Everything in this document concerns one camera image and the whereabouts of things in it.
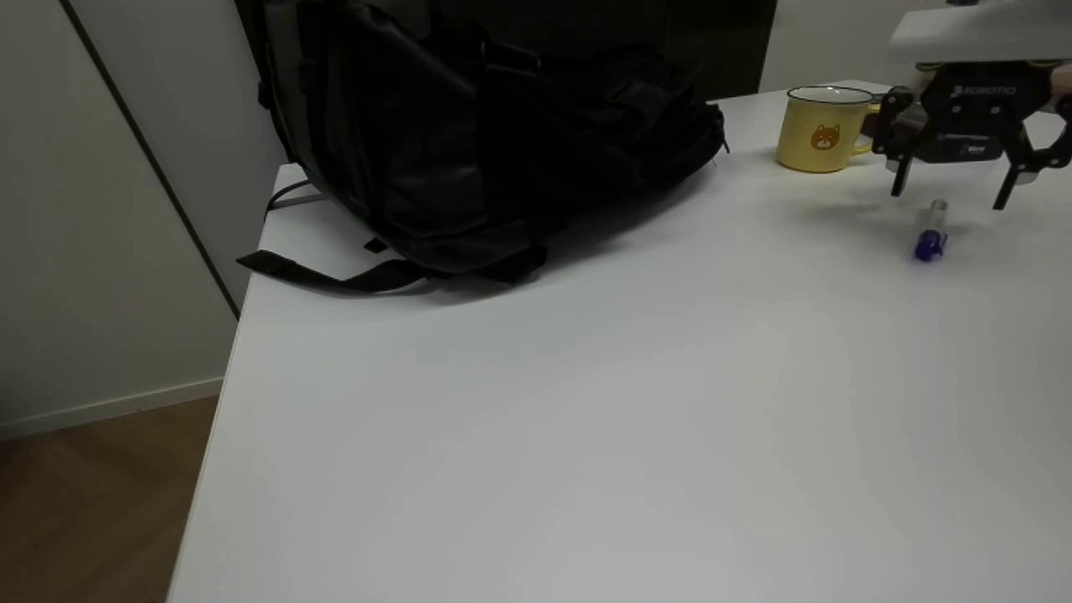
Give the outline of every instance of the backpack strap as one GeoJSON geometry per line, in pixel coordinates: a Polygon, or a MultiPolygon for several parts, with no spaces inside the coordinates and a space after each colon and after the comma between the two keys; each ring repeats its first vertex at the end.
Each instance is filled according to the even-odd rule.
{"type": "Polygon", "coordinates": [[[394,291],[394,288],[409,288],[415,280],[434,278],[434,270],[417,266],[410,261],[382,261],[360,275],[351,278],[330,278],[323,270],[314,270],[308,265],[298,265],[292,259],[281,259],[273,252],[252,252],[244,259],[236,259],[236,265],[276,278],[276,280],[292,280],[292,285],[303,285],[303,288],[317,288],[317,291],[349,291],[349,293],[382,293],[382,291],[394,291]]]}

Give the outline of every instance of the black backpack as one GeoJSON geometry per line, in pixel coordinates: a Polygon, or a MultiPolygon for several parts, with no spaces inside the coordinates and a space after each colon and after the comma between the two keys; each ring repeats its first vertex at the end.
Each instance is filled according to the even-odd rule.
{"type": "Polygon", "coordinates": [[[289,154],[400,261],[328,278],[270,252],[252,270],[337,291],[521,280],[578,212],[671,191],[723,118],[646,46],[539,57],[483,30],[409,35],[360,0],[236,0],[289,154]]]}

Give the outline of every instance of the yellow mug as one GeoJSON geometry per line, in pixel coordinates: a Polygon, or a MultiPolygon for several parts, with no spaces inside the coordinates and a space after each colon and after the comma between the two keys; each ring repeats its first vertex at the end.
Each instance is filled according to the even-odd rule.
{"type": "Polygon", "coordinates": [[[776,165],[789,169],[832,174],[859,149],[863,118],[873,94],[856,86],[793,86],[776,141],[776,165]]]}

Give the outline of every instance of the white tabletop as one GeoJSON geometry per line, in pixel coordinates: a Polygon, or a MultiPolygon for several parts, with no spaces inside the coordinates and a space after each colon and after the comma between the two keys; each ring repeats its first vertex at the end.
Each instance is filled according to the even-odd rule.
{"type": "MultiPolygon", "coordinates": [[[[253,278],[170,599],[1069,599],[1072,174],[894,205],[876,158],[774,167],[780,107],[726,99],[732,154],[515,291],[253,278]]],[[[337,275],[360,245],[336,205],[265,228],[337,275]]]]}

